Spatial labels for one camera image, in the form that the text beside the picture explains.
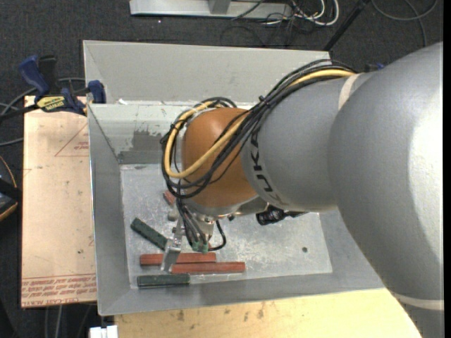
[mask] black cable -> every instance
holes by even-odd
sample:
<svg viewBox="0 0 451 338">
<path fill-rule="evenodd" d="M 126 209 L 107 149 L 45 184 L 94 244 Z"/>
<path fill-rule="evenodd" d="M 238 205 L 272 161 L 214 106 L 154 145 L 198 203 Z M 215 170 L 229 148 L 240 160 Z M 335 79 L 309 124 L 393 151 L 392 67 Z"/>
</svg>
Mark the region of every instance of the black cable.
<svg viewBox="0 0 451 338">
<path fill-rule="evenodd" d="M 256 8 L 258 8 L 265 1 L 266 0 L 260 0 L 253 7 L 251 7 L 249 10 L 245 11 L 244 13 L 240 14 L 239 16 L 235 16 L 232 20 L 238 20 L 238 19 L 241 19 L 241 18 L 249 15 L 252 11 L 254 11 Z"/>
<path fill-rule="evenodd" d="M 379 7 L 377 7 L 377 5 L 374 3 L 374 1 L 373 1 L 373 7 L 374 7 L 381 15 L 383 15 L 383 16 L 385 16 L 386 18 L 389 18 L 389 19 L 391 19 L 391 20 L 396 20 L 396 21 L 412 21 L 412 20 L 418 20 L 418 24 L 419 24 L 420 29 L 421 29 L 421 37 L 423 38 L 423 46 L 427 46 L 427 45 L 428 45 L 428 42 L 427 42 L 427 37 L 426 37 L 426 31 L 425 31 L 425 29 L 424 29 L 423 21 L 421 20 L 421 18 L 422 18 L 423 16 L 428 15 L 428 14 L 433 10 L 433 8 L 435 8 L 435 3 L 434 3 L 434 5 L 433 5 L 432 9 L 429 9 L 429 10 L 428 10 L 427 12 L 425 12 L 424 14 L 419 15 L 419 14 L 418 14 L 418 11 L 415 9 L 415 6 L 414 6 L 409 0 L 403 0 L 403 1 L 404 1 L 404 2 L 411 8 L 411 10 L 414 12 L 415 16 L 414 16 L 413 18 L 409 18 L 409 19 L 406 19 L 406 18 L 396 18 L 396 17 L 394 17 L 394 16 L 392 16 L 392 15 L 388 15 L 387 13 L 385 13 L 384 11 L 382 11 Z"/>
<path fill-rule="evenodd" d="M 218 231 L 223 238 L 223 242 L 220 245 L 215 246 L 214 248 L 210 248 L 209 251 L 218 251 L 219 249 L 222 249 L 227 244 L 226 235 L 224 234 L 223 228 L 221 227 L 219 220 L 216 221 L 216 226 L 218 227 Z"/>
<path fill-rule="evenodd" d="M 409 2 L 408 0 L 404 0 L 404 1 L 407 2 L 407 3 L 409 4 L 410 7 L 412 7 L 412 5 L 410 4 L 410 2 Z M 411 18 L 403 18 L 403 17 L 400 17 L 400 16 L 394 16 L 394 15 L 387 14 L 386 12 L 382 11 L 382 10 L 376 5 L 376 2 L 374 2 L 374 0 L 372 0 L 371 3 L 373 4 L 374 8 L 375 8 L 379 13 L 381 13 L 382 15 L 384 15 L 386 18 L 389 18 L 389 19 L 392 19 L 392 20 L 398 20 L 398 21 L 412 21 L 412 20 L 418 20 L 418 19 L 424 18 L 426 15 L 428 15 L 429 13 L 431 13 L 431 12 L 434 10 L 434 8 L 437 6 L 438 0 L 434 0 L 434 2 L 433 2 L 433 4 L 431 5 L 431 7 L 430 7 L 430 8 L 427 8 L 426 11 L 425 11 L 424 13 L 421 13 L 421 14 L 418 14 L 418 13 L 416 12 L 416 10 L 414 10 L 414 8 L 413 8 L 413 10 L 415 11 L 415 14 L 416 14 L 416 15 L 413 16 L 413 17 L 411 17 Z"/>
<path fill-rule="evenodd" d="M 253 34 L 256 38 L 257 38 L 257 40 L 260 42 L 260 46 L 261 47 L 266 47 L 266 44 L 265 44 L 265 42 L 263 41 L 263 39 L 254 31 L 254 30 L 252 30 L 252 29 L 249 29 L 248 27 L 245 27 L 245 26 L 241 26 L 241 25 L 234 25 L 234 26 L 230 26 L 230 27 L 227 27 L 226 29 L 224 29 L 223 31 L 222 31 L 222 33 L 221 33 L 221 35 L 219 36 L 219 42 L 220 42 L 220 44 L 222 45 L 222 46 L 229 46 L 230 44 L 224 44 L 224 41 L 223 41 L 223 38 L 224 38 L 224 35 L 227 33 L 227 32 L 229 32 L 229 31 L 231 31 L 231 30 L 233 30 L 233 29 L 243 29 L 243 30 L 245 30 L 245 31 L 248 31 L 248 32 L 250 32 L 251 34 Z"/>
<path fill-rule="evenodd" d="M 350 14 L 346 17 L 346 19 L 342 22 L 342 24 L 338 27 L 335 34 L 331 37 L 329 42 L 324 47 L 324 51 L 329 51 L 332 49 L 332 47 L 335 45 L 335 43 L 341 38 L 341 36 L 345 33 L 345 31 L 348 29 L 348 27 L 354 22 L 357 16 L 365 9 L 365 6 L 370 2 L 371 0 L 359 0 Z"/>
</svg>

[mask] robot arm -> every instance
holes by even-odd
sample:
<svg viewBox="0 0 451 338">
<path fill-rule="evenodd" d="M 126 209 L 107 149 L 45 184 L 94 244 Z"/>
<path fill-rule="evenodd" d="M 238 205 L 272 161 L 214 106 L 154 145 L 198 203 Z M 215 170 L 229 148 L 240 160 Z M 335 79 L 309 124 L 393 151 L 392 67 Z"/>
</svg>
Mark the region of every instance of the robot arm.
<svg viewBox="0 0 451 338">
<path fill-rule="evenodd" d="M 171 173 L 171 160 L 163 168 L 188 240 L 206 244 L 214 221 L 241 213 L 266 224 L 338 208 L 420 331 L 439 337 L 442 62 L 443 44 L 367 74 L 320 61 L 248 111 L 220 99 L 198 105 L 168 133 L 186 126 L 184 171 Z M 166 158 L 171 144 L 163 141 Z"/>
</svg>

